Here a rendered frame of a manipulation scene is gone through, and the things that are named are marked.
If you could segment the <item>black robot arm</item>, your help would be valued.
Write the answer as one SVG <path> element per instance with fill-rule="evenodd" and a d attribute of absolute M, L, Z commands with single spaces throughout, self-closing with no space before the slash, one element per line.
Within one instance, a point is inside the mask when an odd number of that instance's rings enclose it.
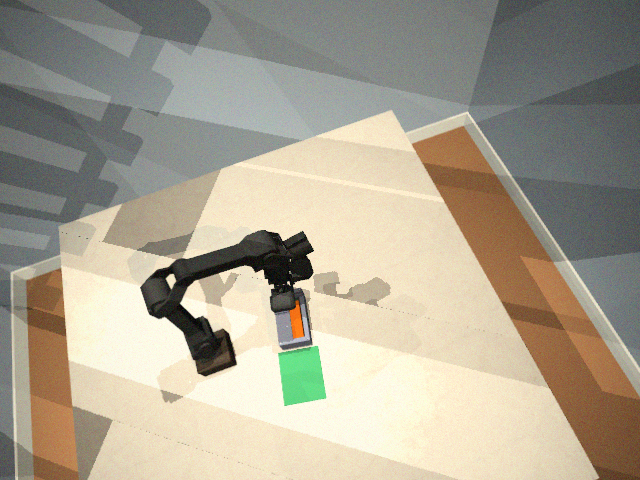
<path fill-rule="evenodd" d="M 255 273 L 263 269 L 267 275 L 277 276 L 283 272 L 285 262 L 290 270 L 290 286 L 295 285 L 313 275 L 306 256 L 313 251 L 303 231 L 283 241 L 279 233 L 259 230 L 236 245 L 180 258 L 169 267 L 156 270 L 140 290 L 148 314 L 158 320 L 166 318 L 182 331 L 193 360 L 200 359 L 204 364 L 222 352 L 208 319 L 203 315 L 195 319 L 181 304 L 187 288 L 196 280 L 241 266 L 250 266 Z M 171 274 L 177 281 L 172 290 L 166 280 Z"/>

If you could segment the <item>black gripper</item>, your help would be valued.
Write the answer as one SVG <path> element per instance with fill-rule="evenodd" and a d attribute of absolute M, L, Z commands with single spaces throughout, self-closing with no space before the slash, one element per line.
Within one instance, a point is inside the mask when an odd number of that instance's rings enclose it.
<path fill-rule="evenodd" d="M 274 313 L 294 310 L 296 308 L 293 285 L 287 284 L 290 281 L 290 271 L 285 262 L 283 272 L 277 276 L 269 276 L 264 272 L 264 278 L 268 279 L 268 284 L 274 284 L 271 289 L 270 306 Z M 284 285 L 283 285 L 284 284 Z"/>

